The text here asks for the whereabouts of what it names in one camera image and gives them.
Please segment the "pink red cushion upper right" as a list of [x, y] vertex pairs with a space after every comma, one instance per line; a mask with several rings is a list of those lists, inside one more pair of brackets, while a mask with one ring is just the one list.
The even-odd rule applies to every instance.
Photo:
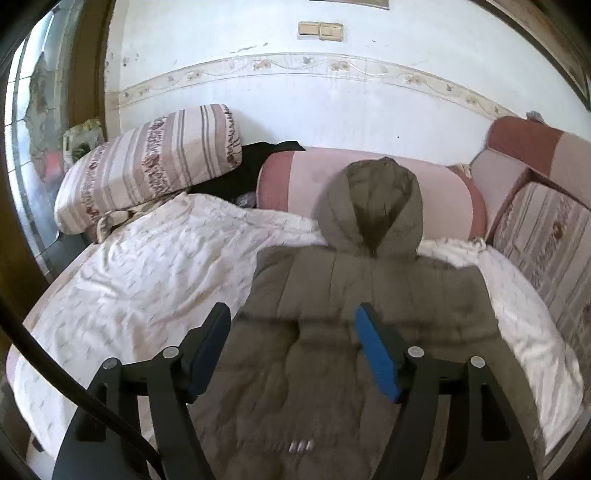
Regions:
[[534, 120], [493, 122], [486, 147], [525, 164], [539, 177], [590, 207], [590, 143]]

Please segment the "beige wall switch plate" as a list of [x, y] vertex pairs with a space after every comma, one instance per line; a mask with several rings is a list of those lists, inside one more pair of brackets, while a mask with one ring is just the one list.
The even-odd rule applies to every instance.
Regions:
[[339, 23], [303, 21], [297, 24], [297, 35], [318, 38], [322, 41], [342, 42], [344, 26]]

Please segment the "white patterned bed quilt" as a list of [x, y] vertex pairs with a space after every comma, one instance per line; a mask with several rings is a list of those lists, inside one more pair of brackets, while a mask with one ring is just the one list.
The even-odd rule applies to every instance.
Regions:
[[[323, 241], [308, 218], [180, 194], [84, 250], [24, 324], [63, 369], [88, 385], [107, 358], [142, 361], [178, 343], [215, 303], [242, 307], [259, 250]], [[482, 241], [425, 240], [418, 252], [481, 270], [501, 335], [532, 388], [545, 445], [555, 447], [582, 414], [584, 383], [542, 299]]]

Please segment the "pink cushion corner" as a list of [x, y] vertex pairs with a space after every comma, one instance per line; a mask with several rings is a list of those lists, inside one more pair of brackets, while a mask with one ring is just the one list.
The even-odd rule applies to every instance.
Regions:
[[515, 194], [530, 181], [531, 170], [521, 161], [486, 149], [474, 159], [471, 171], [486, 207], [485, 240], [491, 243], [501, 217]]

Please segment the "pink bolster cushion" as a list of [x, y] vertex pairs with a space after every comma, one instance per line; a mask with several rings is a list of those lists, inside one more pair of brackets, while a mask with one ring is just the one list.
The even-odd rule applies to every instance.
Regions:
[[[256, 206], [315, 218], [318, 199], [349, 164], [376, 160], [377, 153], [310, 148], [273, 153], [263, 163], [256, 187]], [[422, 198], [424, 237], [429, 240], [483, 238], [486, 205], [467, 164], [451, 166], [398, 157], [417, 177]]]

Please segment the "olive quilted hooded coat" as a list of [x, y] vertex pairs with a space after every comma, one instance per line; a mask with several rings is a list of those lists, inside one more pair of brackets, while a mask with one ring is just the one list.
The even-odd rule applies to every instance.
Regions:
[[324, 244], [257, 254], [249, 297], [190, 408], [214, 477], [373, 477], [413, 381], [414, 346], [460, 365], [482, 357], [516, 414], [525, 458], [540, 465], [532, 388], [482, 273], [418, 252], [417, 177], [387, 157], [355, 162], [317, 214]]

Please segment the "black garment behind bolster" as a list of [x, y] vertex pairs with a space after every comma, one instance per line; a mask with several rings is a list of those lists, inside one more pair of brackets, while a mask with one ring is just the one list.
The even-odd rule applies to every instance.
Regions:
[[223, 174], [188, 189], [190, 194], [207, 194], [231, 202], [240, 195], [256, 191], [259, 172], [267, 158], [274, 153], [304, 151], [297, 141], [277, 144], [256, 142], [242, 146], [242, 162], [229, 173]]

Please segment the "striped floral pillow left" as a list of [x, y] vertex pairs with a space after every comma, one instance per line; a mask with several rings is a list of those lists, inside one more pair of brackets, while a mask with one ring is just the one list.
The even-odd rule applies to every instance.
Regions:
[[228, 174], [242, 140], [228, 106], [160, 116], [91, 150], [67, 171], [54, 205], [58, 230], [77, 235], [108, 212], [127, 210]]

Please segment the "striped floral cushion right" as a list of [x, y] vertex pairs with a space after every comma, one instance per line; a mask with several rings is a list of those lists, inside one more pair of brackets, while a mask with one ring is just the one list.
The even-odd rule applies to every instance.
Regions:
[[531, 283], [590, 374], [590, 211], [545, 185], [521, 188], [492, 240]]

